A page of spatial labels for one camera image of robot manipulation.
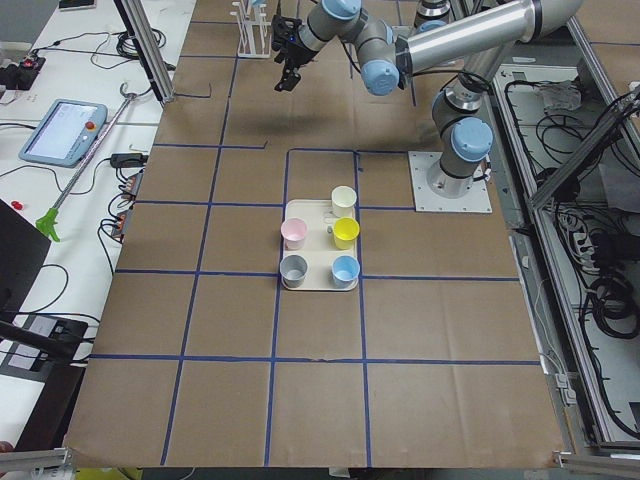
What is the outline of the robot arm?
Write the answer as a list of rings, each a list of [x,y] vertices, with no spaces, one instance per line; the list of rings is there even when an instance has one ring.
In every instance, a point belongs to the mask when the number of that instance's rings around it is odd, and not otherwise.
[[[472,112],[492,77],[489,65],[516,42],[543,37],[573,17],[579,1],[503,1],[461,20],[444,23],[447,1],[422,1],[415,23],[394,29],[359,1],[318,1],[305,19],[277,11],[271,46],[282,67],[278,91],[293,90],[303,67],[333,40],[357,59],[356,69],[373,96],[403,89],[416,77],[442,65],[461,62],[445,96],[453,110]]]
[[[419,0],[414,17],[414,31],[421,33],[456,20],[449,0]]]

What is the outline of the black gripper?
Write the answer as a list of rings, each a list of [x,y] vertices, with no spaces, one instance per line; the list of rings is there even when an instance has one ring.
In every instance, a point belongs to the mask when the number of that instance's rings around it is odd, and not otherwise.
[[[303,22],[298,18],[273,16],[272,49],[277,53],[274,61],[284,66],[280,80],[274,86],[277,92],[291,92],[301,80],[297,68],[309,63],[318,51],[306,46],[301,38]]]

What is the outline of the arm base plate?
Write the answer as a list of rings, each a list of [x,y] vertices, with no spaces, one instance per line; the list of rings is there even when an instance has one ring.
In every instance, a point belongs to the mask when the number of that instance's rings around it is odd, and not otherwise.
[[[415,210],[432,213],[491,214],[484,161],[468,179],[455,179],[440,168],[440,152],[409,151]]]

